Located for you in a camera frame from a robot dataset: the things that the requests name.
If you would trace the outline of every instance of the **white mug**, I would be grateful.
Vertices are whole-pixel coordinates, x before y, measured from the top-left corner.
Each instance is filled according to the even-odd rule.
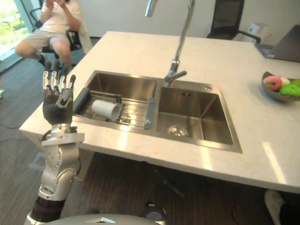
[[[92,112],[114,122],[118,118],[120,108],[115,103],[96,100],[92,104]]]

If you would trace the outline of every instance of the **black chair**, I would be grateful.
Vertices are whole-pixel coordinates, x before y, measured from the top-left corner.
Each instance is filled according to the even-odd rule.
[[[35,15],[35,12],[36,11],[40,11],[42,9],[42,5],[43,5],[43,0],[39,0],[39,4],[40,4],[40,7],[39,8],[36,8],[34,10],[31,10],[29,12],[30,16],[33,18],[33,20],[35,21],[35,28],[33,28],[33,31],[34,32],[36,29],[42,27],[42,23],[40,22],[39,19],[36,18],[36,15]],[[82,45],[80,43],[80,40],[79,40],[79,34],[77,31],[74,31],[74,30],[67,30],[66,31],[66,36],[70,42],[70,50],[71,51],[75,51],[75,50],[78,50],[78,49],[81,49]],[[55,51],[53,49],[50,48],[50,46],[46,46],[46,47],[43,47],[42,48],[42,52],[43,53],[54,53],[55,54],[55,58],[58,59],[59,56],[58,54],[55,53]]]
[[[216,0],[212,26],[207,38],[232,40],[238,33],[260,43],[261,38],[239,30],[244,0]]]

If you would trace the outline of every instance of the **white t-shirt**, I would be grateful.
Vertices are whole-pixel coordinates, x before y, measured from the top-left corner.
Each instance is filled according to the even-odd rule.
[[[57,2],[54,3],[54,8],[52,11],[51,17],[43,24],[40,30],[45,30],[48,32],[55,32],[55,33],[65,33],[67,30],[71,29],[70,24],[68,23],[67,17],[63,11],[63,9],[59,6]],[[79,8],[79,5],[74,0],[70,0],[66,2],[66,6],[72,16],[81,23],[82,21],[82,14]],[[42,6],[42,12],[46,9],[45,2]]]

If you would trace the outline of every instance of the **dish rack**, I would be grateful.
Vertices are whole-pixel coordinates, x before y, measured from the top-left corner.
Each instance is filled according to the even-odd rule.
[[[96,100],[112,102],[119,106],[120,113],[115,122],[92,112],[91,107]],[[148,101],[141,101],[125,98],[118,94],[93,91],[85,88],[74,101],[73,108],[73,113],[80,117],[126,125],[133,128],[150,129],[154,116],[155,99],[150,98]]]

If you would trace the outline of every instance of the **stainless steel sink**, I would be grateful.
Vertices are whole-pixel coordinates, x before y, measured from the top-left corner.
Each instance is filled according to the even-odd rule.
[[[87,87],[92,91],[122,95],[123,98],[148,101],[154,97],[156,80],[133,76],[96,73]]]
[[[95,71],[75,100],[74,121],[241,153],[220,88],[212,84]],[[95,115],[93,101],[119,105],[116,122]]]
[[[217,94],[162,88],[157,131],[196,140],[232,144]]]

